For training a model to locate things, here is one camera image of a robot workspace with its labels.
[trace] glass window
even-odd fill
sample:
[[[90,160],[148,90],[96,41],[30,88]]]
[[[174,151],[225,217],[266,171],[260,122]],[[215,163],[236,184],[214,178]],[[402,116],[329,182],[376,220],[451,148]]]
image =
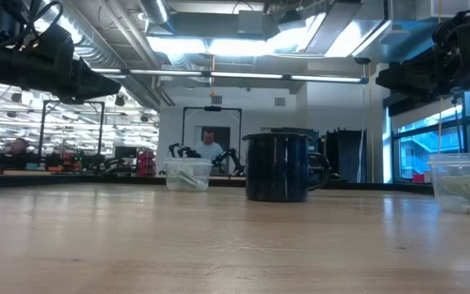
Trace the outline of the glass window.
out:
[[[462,105],[456,105],[456,111],[458,111],[458,118],[462,118]],[[421,127],[428,127],[428,126],[436,125],[438,124],[439,119],[440,119],[440,114],[434,114],[428,118],[419,120],[418,122],[413,122],[407,126],[401,127],[398,129],[398,132],[412,131],[412,130],[419,129]],[[456,116],[454,114],[454,107],[451,107],[441,112],[442,123],[449,122],[455,119],[456,119]]]
[[[438,152],[438,131],[407,136],[400,139],[400,175],[402,179],[412,179],[413,174],[429,171],[429,155]],[[459,152],[458,132],[456,127],[441,131],[441,153]]]

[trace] plastic container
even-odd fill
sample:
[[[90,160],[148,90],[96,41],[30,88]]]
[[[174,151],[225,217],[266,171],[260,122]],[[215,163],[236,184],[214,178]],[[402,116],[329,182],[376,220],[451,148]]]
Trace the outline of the plastic container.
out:
[[[431,155],[432,186],[441,207],[470,214],[470,154]]]
[[[166,187],[170,191],[203,192],[208,189],[211,160],[204,158],[167,158]]]

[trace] workbench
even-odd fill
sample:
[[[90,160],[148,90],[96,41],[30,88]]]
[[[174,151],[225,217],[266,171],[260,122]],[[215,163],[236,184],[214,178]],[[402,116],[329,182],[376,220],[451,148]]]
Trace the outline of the workbench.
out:
[[[470,293],[470,216],[429,195],[0,189],[0,293]]]

